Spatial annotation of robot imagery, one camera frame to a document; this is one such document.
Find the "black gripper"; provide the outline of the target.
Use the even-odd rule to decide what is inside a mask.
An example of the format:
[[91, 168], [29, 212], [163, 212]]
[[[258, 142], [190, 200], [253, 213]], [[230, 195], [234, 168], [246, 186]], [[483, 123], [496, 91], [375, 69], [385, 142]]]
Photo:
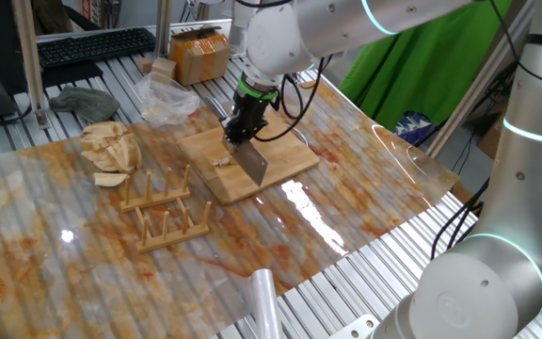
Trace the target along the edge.
[[225, 138], [231, 144], [249, 142], [267, 125], [263, 117], [269, 100], [253, 97], [249, 94], [235, 94], [233, 114], [221, 121]]

